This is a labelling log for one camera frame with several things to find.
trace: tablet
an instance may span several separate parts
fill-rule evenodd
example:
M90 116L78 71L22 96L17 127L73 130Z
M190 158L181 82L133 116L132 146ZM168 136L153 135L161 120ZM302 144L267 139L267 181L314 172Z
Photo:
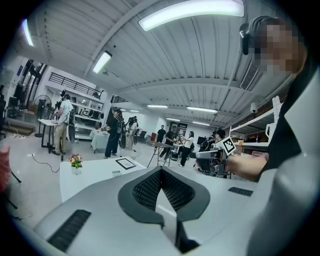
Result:
M136 167L136 165L132 162L130 162L128 159L119 159L115 160L121 167L123 167L125 170L131 169L133 167Z

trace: ceiling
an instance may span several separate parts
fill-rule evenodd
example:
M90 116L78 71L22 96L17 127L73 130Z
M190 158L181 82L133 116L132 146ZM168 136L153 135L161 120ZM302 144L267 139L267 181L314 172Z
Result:
M240 88L251 59L240 52L239 27L260 15L288 18L274 6L244 1L244 17L184 18L145 32L138 21L181 0L50 0L28 18L34 47L17 33L19 55L69 72L139 107L184 122L227 127L285 86L286 75L258 70ZM92 72L103 51L111 60ZM216 115L186 106L219 110Z

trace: flower vase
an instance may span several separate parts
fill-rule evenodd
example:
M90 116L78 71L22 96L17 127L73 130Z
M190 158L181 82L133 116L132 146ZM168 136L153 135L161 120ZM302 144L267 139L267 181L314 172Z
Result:
M75 175L78 175L80 173L80 168L76 168L74 166L71 166L71 170L72 170L72 173Z

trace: black railing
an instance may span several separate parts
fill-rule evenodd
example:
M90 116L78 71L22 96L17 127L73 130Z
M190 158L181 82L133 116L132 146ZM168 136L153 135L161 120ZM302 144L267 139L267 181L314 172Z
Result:
M125 100L124 98L121 98L119 96L112 96L111 103L122 103L122 102L129 102Z
M100 99L101 96L101 91L92 89L91 87L84 85L82 83L79 83L77 81L71 80L69 78L66 78L62 75L56 74L56 73L51 73L49 81L55 82L59 85L68 87L70 89L79 91L81 93L87 94L89 96L93 96L97 99Z

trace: fluorescent light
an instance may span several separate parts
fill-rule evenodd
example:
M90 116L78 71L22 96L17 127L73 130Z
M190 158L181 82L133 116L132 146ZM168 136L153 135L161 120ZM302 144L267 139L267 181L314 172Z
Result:
M148 105L149 108L162 108L162 109L167 109L167 106L164 105Z
M162 24L198 15L244 16L244 3L241 0L190 0L170 5L139 20L144 31Z
M23 22L22 22L22 29L23 29L23 33L24 33L24 36L25 36L28 44L29 44L30 46L34 46L34 43L32 42L31 35L30 35L30 32L29 32L27 19L24 19L24 20L23 20Z
M108 62L108 60L111 59L111 57L112 57L112 54L107 51L102 53L101 57L99 58L99 60L95 64L92 71L98 74L100 69L102 69L102 67Z
M192 121L192 123L197 124L197 125L203 125L203 126L209 126L209 125L210 125L210 124L204 123L204 122L195 122L195 121Z
M179 120L179 119L173 119L173 118L167 118L167 120L180 122L180 120Z
M188 110L204 111L204 112L211 112L211 113L218 112L218 110L216 110L216 109L203 108L203 107L188 106L187 108L188 108Z

